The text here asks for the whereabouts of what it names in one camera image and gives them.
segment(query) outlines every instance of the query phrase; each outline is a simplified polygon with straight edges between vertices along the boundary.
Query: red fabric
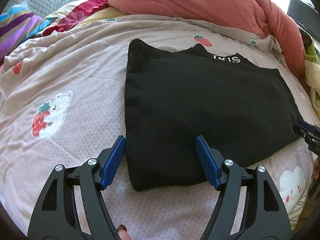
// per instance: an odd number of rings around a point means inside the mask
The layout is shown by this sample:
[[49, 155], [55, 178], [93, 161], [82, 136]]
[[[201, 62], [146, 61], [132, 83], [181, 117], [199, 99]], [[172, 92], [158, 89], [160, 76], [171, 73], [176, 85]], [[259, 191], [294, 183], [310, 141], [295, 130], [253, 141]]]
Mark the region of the red fabric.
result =
[[66, 17], [50, 28], [44, 30], [43, 35], [48, 36], [53, 31], [65, 32], [70, 30], [73, 26], [82, 22], [88, 16], [100, 11], [108, 6], [108, 0], [88, 0], [76, 6]]
[[288, 68], [306, 90], [304, 47], [295, 22], [270, 0], [108, 0], [122, 13], [199, 19], [279, 42]]

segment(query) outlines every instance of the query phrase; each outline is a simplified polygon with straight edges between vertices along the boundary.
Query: purple stripe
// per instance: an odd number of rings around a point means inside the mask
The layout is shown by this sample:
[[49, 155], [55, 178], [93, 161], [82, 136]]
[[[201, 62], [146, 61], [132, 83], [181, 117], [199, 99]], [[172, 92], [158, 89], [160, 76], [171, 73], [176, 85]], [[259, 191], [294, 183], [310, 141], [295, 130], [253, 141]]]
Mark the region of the purple stripe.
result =
[[14, 27], [17, 27], [20, 23], [22, 23], [27, 18], [32, 17], [33, 15], [35, 15], [35, 14], [32, 13], [32, 12], [20, 15], [19, 17], [15, 18], [12, 22], [10, 22], [7, 25], [1, 27], [0, 28], [0, 37], [5, 35], [10, 30], [12, 30]]
[[31, 17], [30, 21], [20, 29], [18, 29], [15, 33], [13, 33], [10, 37], [8, 37], [2, 44], [0, 44], [0, 61], [7, 54], [11, 53], [15, 49], [15, 45], [18, 44], [18, 41], [25, 35], [26, 31], [30, 31], [31, 28], [38, 22], [43, 20], [40, 16]]

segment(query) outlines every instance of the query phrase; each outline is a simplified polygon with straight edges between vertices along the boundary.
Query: salmon fabric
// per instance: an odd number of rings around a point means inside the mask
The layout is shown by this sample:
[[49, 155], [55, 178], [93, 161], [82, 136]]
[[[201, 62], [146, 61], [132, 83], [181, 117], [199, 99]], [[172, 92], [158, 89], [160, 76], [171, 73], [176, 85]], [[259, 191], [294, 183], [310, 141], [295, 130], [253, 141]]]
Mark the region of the salmon fabric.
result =
[[295, 22], [270, 0], [108, 0], [123, 14], [152, 14], [198, 19], [238, 28], [258, 35], [274, 36], [288, 68], [307, 89], [304, 81], [304, 47]]

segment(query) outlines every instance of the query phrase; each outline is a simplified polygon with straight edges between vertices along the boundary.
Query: cartoon face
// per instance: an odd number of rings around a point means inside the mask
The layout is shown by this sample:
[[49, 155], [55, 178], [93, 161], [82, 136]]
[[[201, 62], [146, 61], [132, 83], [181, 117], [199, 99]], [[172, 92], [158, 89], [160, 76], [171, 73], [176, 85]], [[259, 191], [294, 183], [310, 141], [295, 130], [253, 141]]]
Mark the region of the cartoon face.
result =
[[50, 107], [50, 114], [63, 113], [66, 111], [70, 104], [71, 97], [71, 92], [56, 95]]
[[292, 212], [306, 190], [306, 180], [302, 168], [284, 171], [280, 176], [280, 196], [288, 213]]

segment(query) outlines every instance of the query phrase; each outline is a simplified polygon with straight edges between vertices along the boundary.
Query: green strawberry leaf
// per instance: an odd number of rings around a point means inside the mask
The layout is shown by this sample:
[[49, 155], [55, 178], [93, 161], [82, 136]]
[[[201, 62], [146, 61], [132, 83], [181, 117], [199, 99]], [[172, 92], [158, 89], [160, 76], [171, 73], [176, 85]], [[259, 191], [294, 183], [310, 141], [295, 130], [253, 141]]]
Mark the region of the green strawberry leaf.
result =
[[50, 109], [50, 102], [45, 102], [42, 106], [39, 107], [39, 113], [44, 113]]

